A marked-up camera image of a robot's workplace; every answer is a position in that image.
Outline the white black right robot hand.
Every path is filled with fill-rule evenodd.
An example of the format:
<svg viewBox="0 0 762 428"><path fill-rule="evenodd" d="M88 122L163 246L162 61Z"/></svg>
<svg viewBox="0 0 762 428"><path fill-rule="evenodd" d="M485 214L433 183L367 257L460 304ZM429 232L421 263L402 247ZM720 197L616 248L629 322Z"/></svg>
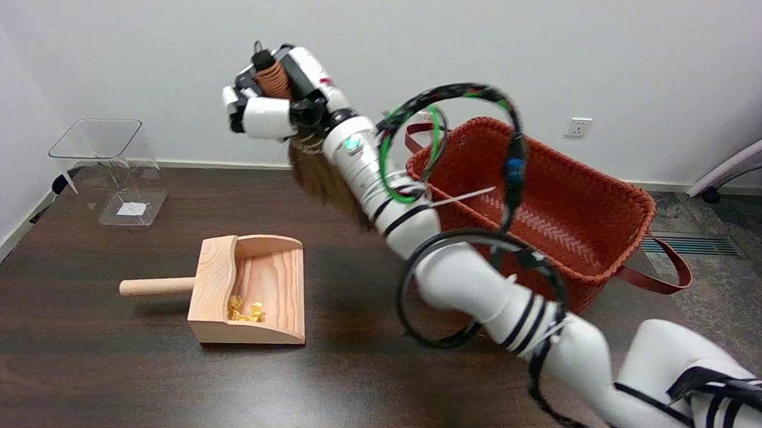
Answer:
<svg viewBox="0 0 762 428"><path fill-rule="evenodd" d="M291 44L276 51L254 44L249 67L224 87L222 99L231 131L257 139L313 134L320 141L359 115L317 57Z"/></svg>

